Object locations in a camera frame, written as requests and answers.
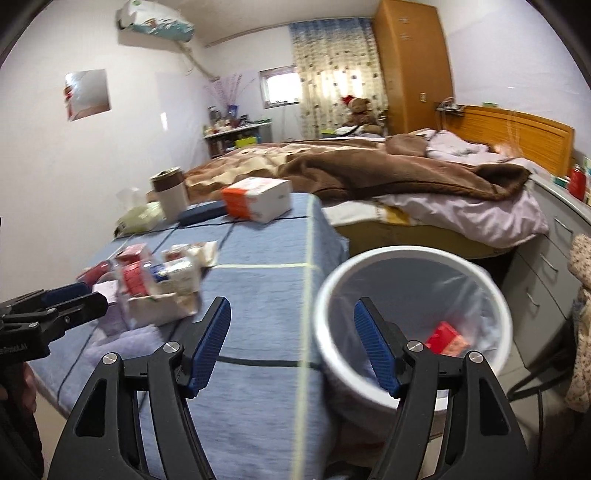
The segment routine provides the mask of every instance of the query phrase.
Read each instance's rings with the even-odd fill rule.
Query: red box in bin
[[[449,323],[440,322],[425,345],[433,353],[458,356],[470,344]]]

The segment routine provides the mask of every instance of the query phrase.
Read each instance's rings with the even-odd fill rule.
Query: air conditioner
[[[129,0],[118,12],[119,26],[169,40],[188,42],[195,27],[176,10],[148,0]]]

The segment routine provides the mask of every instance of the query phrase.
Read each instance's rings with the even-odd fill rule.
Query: wooden wardrobe
[[[382,0],[374,18],[374,33],[388,95],[389,133],[437,128],[436,106],[453,97],[437,8]]]

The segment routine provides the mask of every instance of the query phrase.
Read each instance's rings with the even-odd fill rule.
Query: ceiling
[[[159,0],[209,45],[251,30],[315,18],[373,17],[379,0]]]

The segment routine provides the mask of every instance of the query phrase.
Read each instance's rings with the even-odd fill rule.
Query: red bottle
[[[569,192],[573,197],[582,202],[585,199],[586,188],[587,177],[583,169],[579,165],[575,165],[570,171]]]

